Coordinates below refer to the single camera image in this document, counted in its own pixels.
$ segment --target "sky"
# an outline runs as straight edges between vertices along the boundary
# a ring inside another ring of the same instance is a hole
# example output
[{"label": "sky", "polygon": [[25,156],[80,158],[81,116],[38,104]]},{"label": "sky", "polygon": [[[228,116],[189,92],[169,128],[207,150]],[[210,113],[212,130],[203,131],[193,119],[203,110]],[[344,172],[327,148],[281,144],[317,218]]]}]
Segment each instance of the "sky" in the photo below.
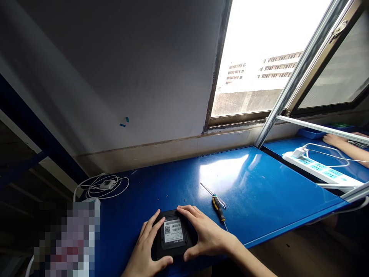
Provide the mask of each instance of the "sky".
[{"label": "sky", "polygon": [[247,63],[256,75],[262,60],[303,51],[330,2],[233,0],[216,87],[225,85],[231,63]]}]

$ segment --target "window handle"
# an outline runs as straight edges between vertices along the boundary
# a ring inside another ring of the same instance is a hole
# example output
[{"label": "window handle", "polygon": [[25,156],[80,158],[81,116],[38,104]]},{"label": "window handle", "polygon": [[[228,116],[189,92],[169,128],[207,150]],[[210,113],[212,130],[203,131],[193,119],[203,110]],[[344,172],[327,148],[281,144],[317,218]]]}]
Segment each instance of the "window handle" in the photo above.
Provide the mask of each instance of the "window handle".
[{"label": "window handle", "polygon": [[341,32],[346,28],[348,22],[349,22],[348,20],[345,20],[342,21],[340,25],[338,25],[338,27],[332,32],[332,38],[329,41],[329,43],[331,43],[334,39],[338,38]]}]

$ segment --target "power strip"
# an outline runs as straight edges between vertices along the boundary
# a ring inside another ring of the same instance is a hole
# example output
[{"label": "power strip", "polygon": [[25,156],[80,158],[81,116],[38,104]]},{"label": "power strip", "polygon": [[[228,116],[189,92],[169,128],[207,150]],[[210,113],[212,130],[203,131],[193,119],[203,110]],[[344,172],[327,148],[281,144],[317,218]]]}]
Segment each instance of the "power strip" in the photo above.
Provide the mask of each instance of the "power strip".
[{"label": "power strip", "polygon": [[327,182],[322,184],[322,187],[332,189],[354,189],[360,187],[363,183],[351,178],[343,173],[340,173],[328,166],[325,166],[313,159],[301,156],[299,158],[292,157],[293,152],[283,154],[283,159],[298,166],[299,168],[309,172],[315,177]]}]

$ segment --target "window glass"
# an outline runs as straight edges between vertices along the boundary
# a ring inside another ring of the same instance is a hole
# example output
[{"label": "window glass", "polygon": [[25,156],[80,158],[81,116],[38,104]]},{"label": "window glass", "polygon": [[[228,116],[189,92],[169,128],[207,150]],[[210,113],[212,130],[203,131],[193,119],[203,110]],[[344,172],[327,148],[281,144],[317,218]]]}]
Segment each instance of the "window glass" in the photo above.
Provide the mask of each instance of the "window glass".
[{"label": "window glass", "polygon": [[233,0],[211,116],[271,110],[330,1]]},{"label": "window glass", "polygon": [[369,18],[361,15],[299,108],[353,101],[369,76]]}]

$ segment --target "blue table surface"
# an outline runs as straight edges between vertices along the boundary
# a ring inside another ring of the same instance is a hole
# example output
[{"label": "blue table surface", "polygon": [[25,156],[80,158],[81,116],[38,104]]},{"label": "blue table surface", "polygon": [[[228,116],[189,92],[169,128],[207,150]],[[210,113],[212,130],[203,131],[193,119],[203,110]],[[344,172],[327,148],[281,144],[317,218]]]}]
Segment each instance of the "blue table surface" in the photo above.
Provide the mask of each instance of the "blue table surface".
[{"label": "blue table surface", "polygon": [[[305,137],[295,137],[293,139],[280,140],[280,141],[276,141],[276,142],[269,142],[269,143],[265,143],[263,145],[266,148],[268,148],[269,150],[273,151],[274,153],[282,156],[282,154],[284,154],[288,151],[293,151],[296,148],[304,146],[307,143],[314,143],[314,144],[319,144],[319,145],[323,145],[323,146],[333,147],[333,146],[323,142],[322,139],[312,140],[312,139],[305,138]],[[307,148],[317,150],[317,151],[320,151],[320,152],[324,152],[324,153],[327,153],[327,154],[330,154],[330,155],[339,156],[339,154],[336,151],[331,150],[331,149],[326,149],[326,148],[315,146],[315,145],[309,145]],[[350,157],[347,156],[346,154],[344,154],[343,152],[342,152],[342,154],[347,159],[350,159]],[[317,162],[320,162],[321,164],[326,165],[326,166],[346,164],[346,161],[344,161],[344,160],[336,159],[334,157],[330,157],[330,156],[320,154],[320,153],[317,153],[317,152],[314,152],[314,151],[309,151],[309,157],[312,158],[313,160],[316,160]],[[334,169],[341,172],[341,173],[343,173],[343,174],[346,174],[347,176],[350,176],[350,177],[352,177],[356,180],[359,180],[360,182],[363,182],[363,183],[365,183],[369,180],[369,169],[362,166],[358,162],[350,161],[349,166],[347,166],[347,167],[334,167]]]},{"label": "blue table surface", "polygon": [[[129,177],[130,185],[121,195],[101,200],[96,276],[122,274],[142,223],[157,209],[166,211],[176,209],[177,205],[196,205],[224,228],[211,205],[211,195],[199,182],[227,203],[224,215],[228,230],[248,248],[347,205],[255,147],[116,175]],[[125,180],[117,192],[124,188]],[[223,258],[201,256],[184,263],[178,257],[159,275],[185,276]]]}]

